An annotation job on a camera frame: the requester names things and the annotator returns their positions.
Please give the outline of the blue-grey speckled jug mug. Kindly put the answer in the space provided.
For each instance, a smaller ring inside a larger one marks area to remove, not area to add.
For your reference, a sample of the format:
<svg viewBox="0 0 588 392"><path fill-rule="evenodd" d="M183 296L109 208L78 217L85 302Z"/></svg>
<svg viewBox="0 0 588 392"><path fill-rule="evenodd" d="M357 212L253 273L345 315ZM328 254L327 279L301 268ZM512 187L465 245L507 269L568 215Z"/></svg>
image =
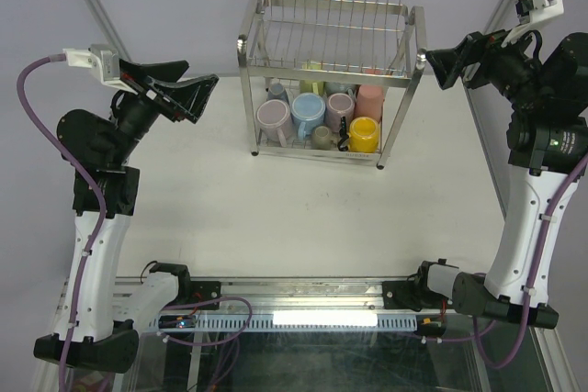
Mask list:
<svg viewBox="0 0 588 392"><path fill-rule="evenodd" d="M271 84L267 88L267 100L280 100L288 104L288 91L282 83Z"/></svg>

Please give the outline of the lilac mug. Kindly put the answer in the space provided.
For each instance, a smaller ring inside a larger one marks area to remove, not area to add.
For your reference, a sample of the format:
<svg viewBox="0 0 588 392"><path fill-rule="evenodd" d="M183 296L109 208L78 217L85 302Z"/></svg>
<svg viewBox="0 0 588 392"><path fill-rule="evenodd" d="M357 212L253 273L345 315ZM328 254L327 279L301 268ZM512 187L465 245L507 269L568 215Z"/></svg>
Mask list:
<svg viewBox="0 0 588 392"><path fill-rule="evenodd" d="M295 133L289 106L280 99L267 100L255 113L258 126L266 137L286 148Z"/></svg>
<svg viewBox="0 0 588 392"><path fill-rule="evenodd" d="M333 132L341 128L341 121L344 118L345 124L349 126L355 113L355 100L348 94L336 93L329 95L326 101L325 124Z"/></svg>

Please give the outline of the tall pink cup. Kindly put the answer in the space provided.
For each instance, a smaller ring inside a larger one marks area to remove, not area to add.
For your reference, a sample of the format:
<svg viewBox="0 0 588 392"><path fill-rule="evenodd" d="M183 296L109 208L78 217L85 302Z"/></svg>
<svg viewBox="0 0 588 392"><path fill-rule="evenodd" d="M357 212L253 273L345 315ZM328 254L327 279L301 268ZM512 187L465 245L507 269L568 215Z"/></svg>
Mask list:
<svg viewBox="0 0 588 392"><path fill-rule="evenodd" d="M381 86L362 84L356 97L355 117L372 118L378 123L382 119L384 91Z"/></svg>

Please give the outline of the yellow enamel mug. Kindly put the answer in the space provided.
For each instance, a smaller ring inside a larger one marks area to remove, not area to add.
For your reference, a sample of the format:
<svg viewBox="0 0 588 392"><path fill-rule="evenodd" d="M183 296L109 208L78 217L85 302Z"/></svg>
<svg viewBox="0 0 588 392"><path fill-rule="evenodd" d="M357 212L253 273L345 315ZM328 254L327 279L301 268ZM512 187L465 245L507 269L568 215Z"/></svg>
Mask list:
<svg viewBox="0 0 588 392"><path fill-rule="evenodd" d="M339 151L374 153L379 146L379 123L369 117L359 117L348 122L341 118L339 129Z"/></svg>

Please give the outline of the light blue ribbed mug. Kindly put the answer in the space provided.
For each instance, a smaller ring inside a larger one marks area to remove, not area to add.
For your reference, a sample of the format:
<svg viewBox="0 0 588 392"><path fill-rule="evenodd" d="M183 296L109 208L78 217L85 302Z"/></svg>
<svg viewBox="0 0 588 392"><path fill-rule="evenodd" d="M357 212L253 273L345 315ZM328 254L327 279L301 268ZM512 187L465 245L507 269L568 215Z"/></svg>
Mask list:
<svg viewBox="0 0 588 392"><path fill-rule="evenodd" d="M312 131L324 123L326 105L324 100L314 93L298 95L290 106L297 138L303 141Z"/></svg>

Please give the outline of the dark speckled grey mug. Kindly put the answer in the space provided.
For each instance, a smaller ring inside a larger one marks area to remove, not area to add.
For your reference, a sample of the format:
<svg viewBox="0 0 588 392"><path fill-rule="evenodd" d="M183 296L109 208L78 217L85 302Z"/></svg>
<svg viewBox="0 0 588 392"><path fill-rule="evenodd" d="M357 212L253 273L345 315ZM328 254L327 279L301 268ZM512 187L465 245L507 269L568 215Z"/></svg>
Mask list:
<svg viewBox="0 0 588 392"><path fill-rule="evenodd" d="M327 96L333 94L347 94L352 98L356 97L356 85L355 84L344 84L337 82L325 82L324 92Z"/></svg>

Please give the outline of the pale yellow-green mug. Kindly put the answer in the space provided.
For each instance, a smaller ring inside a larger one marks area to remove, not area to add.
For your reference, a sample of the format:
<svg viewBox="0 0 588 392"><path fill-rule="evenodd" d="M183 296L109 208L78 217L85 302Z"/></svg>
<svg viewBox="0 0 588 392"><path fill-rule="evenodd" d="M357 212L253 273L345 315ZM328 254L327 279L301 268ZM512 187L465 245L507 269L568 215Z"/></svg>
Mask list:
<svg viewBox="0 0 588 392"><path fill-rule="evenodd" d="M302 64L302 68L304 70L314 70L318 71L321 69L321 65L318 62L314 61L307 61ZM324 94L324 82L319 81L311 81L311 80L299 80L299 90L300 93L313 93L318 96L323 96Z"/></svg>

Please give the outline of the small grey-green cup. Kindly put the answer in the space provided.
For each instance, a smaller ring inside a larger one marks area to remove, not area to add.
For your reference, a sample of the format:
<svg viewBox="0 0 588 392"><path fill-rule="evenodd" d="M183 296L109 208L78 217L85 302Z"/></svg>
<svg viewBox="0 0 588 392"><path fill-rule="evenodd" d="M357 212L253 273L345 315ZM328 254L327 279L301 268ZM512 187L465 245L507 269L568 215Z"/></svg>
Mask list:
<svg viewBox="0 0 588 392"><path fill-rule="evenodd" d="M311 134L311 146L315 150L331 151L339 140L339 135L324 125L314 128Z"/></svg>

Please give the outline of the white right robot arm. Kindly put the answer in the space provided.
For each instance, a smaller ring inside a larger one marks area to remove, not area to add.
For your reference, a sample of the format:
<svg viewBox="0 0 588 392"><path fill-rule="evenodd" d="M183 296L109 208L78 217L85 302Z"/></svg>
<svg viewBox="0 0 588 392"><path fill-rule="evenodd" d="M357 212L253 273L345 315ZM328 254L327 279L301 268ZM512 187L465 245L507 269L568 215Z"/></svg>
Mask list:
<svg viewBox="0 0 588 392"><path fill-rule="evenodd" d="M552 329L548 273L562 216L587 166L587 36L565 37L545 61L539 32L511 43L504 31L469 34L426 58L442 88L491 85L512 107L506 132L510 190L501 242L487 274L425 261L411 284L418 307L450 300L458 313Z"/></svg>

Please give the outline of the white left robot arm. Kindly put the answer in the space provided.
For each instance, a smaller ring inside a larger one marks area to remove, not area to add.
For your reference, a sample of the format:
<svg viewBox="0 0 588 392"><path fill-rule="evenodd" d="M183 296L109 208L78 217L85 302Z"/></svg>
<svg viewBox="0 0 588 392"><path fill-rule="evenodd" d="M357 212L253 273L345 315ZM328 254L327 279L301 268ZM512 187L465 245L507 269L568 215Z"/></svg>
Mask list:
<svg viewBox="0 0 588 392"><path fill-rule="evenodd" d="M154 315L167 305L184 307L193 294L184 265L160 263L122 310L113 310L120 251L140 181L139 170L128 160L157 118L197 122L219 78L186 79L185 61L135 64L87 50L65 50L61 60L89 70L115 94L108 118L75 109L50 135L75 169L76 233L62 313L52 333L36 340L34 354L61 368L123 374Z"/></svg>

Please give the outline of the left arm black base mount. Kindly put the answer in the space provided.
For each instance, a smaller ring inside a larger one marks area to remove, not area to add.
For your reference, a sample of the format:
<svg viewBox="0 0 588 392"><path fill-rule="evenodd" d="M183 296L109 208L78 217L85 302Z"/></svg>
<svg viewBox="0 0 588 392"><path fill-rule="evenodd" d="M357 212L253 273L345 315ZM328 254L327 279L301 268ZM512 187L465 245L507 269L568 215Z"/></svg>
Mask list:
<svg viewBox="0 0 588 392"><path fill-rule="evenodd" d="M188 305L202 303L221 297L221 281L218 280L192 280L189 288Z"/></svg>

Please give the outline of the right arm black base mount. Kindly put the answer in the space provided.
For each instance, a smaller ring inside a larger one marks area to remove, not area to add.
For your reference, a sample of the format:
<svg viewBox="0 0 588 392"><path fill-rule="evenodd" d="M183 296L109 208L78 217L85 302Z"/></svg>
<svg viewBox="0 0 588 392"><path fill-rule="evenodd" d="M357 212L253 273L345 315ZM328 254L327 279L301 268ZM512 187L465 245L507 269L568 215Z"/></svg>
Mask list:
<svg viewBox="0 0 588 392"><path fill-rule="evenodd" d="M415 273L381 283L383 307L386 310L438 309L447 306L448 298L426 287L427 271L420 267Z"/></svg>

